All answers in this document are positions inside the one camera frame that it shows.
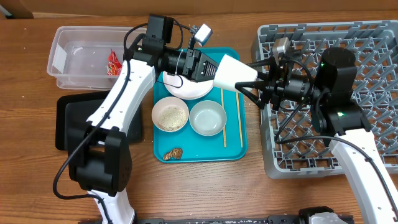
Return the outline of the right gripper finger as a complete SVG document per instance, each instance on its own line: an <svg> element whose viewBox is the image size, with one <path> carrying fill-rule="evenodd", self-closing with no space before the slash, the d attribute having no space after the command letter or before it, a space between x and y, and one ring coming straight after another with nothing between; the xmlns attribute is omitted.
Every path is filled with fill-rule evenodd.
<svg viewBox="0 0 398 224"><path fill-rule="evenodd" d="M248 97L259 109L264 109L266 102L251 92L252 89L264 91L266 89L264 81L237 82L234 87Z"/></svg>
<svg viewBox="0 0 398 224"><path fill-rule="evenodd" d="M270 70L268 73L264 73L264 72L258 72L258 78L274 78L275 76L275 59L274 58L267 58L264 60L260 60L257 62L251 62L248 63L247 66L251 67L251 68L257 68L257 67L263 67L269 65L270 66Z"/></svg>

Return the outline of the white cup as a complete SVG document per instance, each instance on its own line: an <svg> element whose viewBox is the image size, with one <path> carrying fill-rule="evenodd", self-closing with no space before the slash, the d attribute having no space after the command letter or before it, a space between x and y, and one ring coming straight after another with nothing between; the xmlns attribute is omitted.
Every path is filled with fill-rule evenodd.
<svg viewBox="0 0 398 224"><path fill-rule="evenodd" d="M235 88L237 82L254 82L256 79L257 70L229 55L224 55L216 71L213 86L238 92Z"/></svg>

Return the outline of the grey bowl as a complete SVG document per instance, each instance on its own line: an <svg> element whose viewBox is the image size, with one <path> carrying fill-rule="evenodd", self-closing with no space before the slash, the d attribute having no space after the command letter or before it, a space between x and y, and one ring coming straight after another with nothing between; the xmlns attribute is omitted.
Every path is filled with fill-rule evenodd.
<svg viewBox="0 0 398 224"><path fill-rule="evenodd" d="M214 136L222 132L221 105L215 101L205 100L197 103L189 114L190 126L202 136Z"/></svg>

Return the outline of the pink bowl with rice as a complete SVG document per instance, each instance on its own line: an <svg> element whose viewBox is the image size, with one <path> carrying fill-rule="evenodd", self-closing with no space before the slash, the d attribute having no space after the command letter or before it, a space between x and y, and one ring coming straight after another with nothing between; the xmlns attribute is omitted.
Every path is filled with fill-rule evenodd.
<svg viewBox="0 0 398 224"><path fill-rule="evenodd" d="M165 132L176 132L188 121L189 109L180 98L168 96L159 100L152 109L153 124Z"/></svg>

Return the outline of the red snack wrapper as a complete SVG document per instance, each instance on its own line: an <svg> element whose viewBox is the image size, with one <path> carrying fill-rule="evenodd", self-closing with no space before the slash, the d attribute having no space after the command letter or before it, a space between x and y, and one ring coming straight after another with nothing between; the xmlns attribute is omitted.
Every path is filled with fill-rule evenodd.
<svg viewBox="0 0 398 224"><path fill-rule="evenodd" d="M107 74L109 76L118 76L121 73L122 64L117 58L116 52L111 50L108 57Z"/></svg>

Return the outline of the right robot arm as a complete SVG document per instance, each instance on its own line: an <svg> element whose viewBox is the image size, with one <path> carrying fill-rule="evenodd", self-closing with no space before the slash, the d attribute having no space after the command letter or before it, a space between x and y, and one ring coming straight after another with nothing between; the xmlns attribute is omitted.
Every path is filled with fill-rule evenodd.
<svg viewBox="0 0 398 224"><path fill-rule="evenodd" d="M297 50L281 58L271 57L250 63L269 66L250 82L236 82L234 88L260 109L266 104L279 110L284 100L297 102L291 116L309 105L311 122L344 170L351 189L368 223L397 223L397 189L382 163L375 137L363 109L352 100L357 73L355 54L341 47L326 49L316 76L301 62Z"/></svg>

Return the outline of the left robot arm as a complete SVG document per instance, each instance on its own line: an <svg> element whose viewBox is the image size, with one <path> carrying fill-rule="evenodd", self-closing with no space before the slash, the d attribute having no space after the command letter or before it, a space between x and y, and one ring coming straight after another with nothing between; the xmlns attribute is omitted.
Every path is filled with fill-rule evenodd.
<svg viewBox="0 0 398 224"><path fill-rule="evenodd" d="M93 198L103 223L135 223L126 186L132 171L128 132L146 93L159 75L167 72L180 79L204 82L214 79L218 64L195 48L204 46L213 31L206 24L189 28L192 34L187 50L166 45L172 29L184 29L172 17L151 14L144 33L131 44L124 39L123 65L116 83L99 108L85 123L67 133L68 158L61 166L71 180Z"/></svg>

